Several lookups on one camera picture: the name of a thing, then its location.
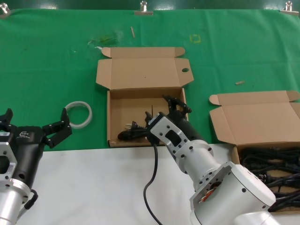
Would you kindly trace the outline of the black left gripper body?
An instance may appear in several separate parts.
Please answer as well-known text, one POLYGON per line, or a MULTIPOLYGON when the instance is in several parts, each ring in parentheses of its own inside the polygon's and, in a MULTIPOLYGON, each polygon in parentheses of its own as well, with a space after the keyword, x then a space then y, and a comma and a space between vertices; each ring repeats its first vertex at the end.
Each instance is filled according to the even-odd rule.
POLYGON ((12 178, 31 188, 45 148, 45 132, 37 126, 1 125, 0 130, 9 132, 8 137, 0 140, 9 143, 17 161, 12 178))

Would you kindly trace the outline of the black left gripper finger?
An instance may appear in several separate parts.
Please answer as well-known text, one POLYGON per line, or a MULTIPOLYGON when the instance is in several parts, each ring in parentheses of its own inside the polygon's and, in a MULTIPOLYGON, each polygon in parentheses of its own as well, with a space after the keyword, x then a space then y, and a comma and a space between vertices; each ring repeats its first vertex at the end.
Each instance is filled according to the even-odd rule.
POLYGON ((72 135, 72 128, 66 108, 62 109, 60 121, 43 126, 43 132, 45 133, 45 144, 50 149, 53 149, 72 135))
POLYGON ((13 131, 14 126, 10 124, 13 117, 13 111, 8 108, 6 113, 0 116, 0 130, 1 131, 13 131))

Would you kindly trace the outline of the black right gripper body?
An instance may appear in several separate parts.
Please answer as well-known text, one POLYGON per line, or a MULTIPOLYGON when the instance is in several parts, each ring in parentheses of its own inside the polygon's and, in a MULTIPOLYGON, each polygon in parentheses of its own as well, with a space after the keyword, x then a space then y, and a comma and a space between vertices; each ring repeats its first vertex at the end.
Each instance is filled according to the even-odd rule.
POLYGON ((203 137, 196 131, 192 124, 187 120, 181 111, 175 110, 168 113, 167 117, 171 120, 190 140, 203 140, 203 137))

